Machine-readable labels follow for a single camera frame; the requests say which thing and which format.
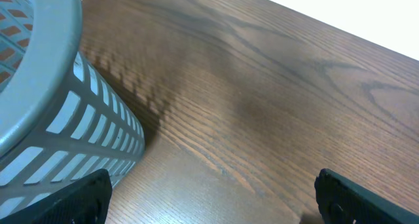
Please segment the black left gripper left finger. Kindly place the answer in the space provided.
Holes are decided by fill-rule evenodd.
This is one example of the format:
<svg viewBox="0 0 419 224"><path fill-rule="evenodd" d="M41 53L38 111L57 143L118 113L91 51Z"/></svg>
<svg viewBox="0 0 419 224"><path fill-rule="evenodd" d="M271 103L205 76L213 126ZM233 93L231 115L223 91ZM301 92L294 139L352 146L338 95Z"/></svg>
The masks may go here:
<svg viewBox="0 0 419 224"><path fill-rule="evenodd" d="M99 169L3 219L9 224L105 223L113 188Z"/></svg>

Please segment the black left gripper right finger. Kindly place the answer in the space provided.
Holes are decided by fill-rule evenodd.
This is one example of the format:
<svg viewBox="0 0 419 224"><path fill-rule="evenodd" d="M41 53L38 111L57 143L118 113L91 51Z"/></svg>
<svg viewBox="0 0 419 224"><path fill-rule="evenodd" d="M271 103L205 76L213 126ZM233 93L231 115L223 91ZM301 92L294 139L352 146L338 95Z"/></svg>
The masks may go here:
<svg viewBox="0 0 419 224"><path fill-rule="evenodd" d="M418 223L418 215L328 168L320 171L314 187L318 209L325 223Z"/></svg>

